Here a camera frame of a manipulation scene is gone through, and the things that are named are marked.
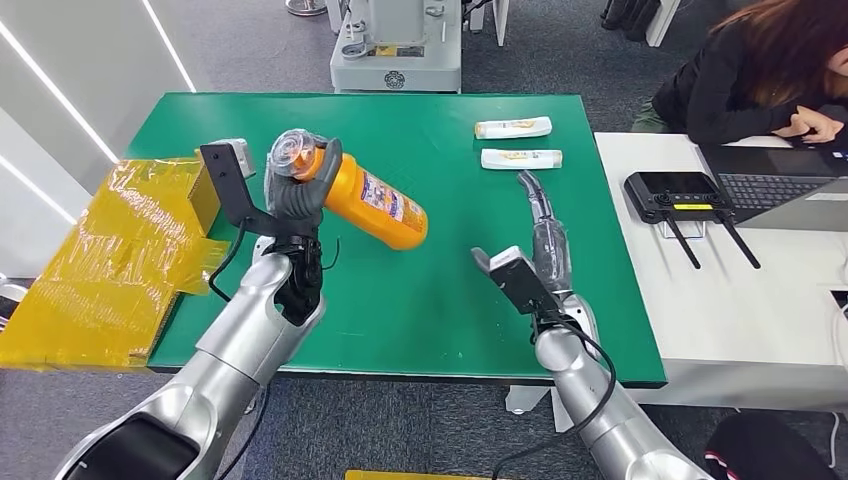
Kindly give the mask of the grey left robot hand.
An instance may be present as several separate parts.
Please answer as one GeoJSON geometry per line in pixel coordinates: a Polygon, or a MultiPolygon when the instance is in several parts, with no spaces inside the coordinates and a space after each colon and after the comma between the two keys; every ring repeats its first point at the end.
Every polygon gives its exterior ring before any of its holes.
{"type": "Polygon", "coordinates": [[[277,173],[266,161],[264,191],[268,212],[276,220],[276,239],[292,236],[318,238],[322,210],[342,163],[343,148],[338,138],[330,139],[315,176],[299,181],[277,173]]]}

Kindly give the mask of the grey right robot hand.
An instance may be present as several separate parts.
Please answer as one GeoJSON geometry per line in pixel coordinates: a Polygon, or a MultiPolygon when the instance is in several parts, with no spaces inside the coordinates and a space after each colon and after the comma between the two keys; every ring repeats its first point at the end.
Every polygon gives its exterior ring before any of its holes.
{"type": "Polygon", "coordinates": [[[517,175],[524,188],[532,216],[532,256],[510,247],[491,257],[482,248],[471,249],[477,267],[503,293],[535,295],[542,291],[560,294],[572,290],[571,265],[565,228],[556,218],[538,177],[528,170],[517,175]]]}

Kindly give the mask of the person's right hand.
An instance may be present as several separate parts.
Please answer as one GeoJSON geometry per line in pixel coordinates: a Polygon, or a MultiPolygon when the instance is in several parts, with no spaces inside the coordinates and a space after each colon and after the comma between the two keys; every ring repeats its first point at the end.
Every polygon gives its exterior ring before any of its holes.
{"type": "Polygon", "coordinates": [[[782,138],[800,137],[803,143],[831,142],[844,128],[844,123],[818,111],[798,106],[789,118],[789,125],[772,131],[782,138]]]}

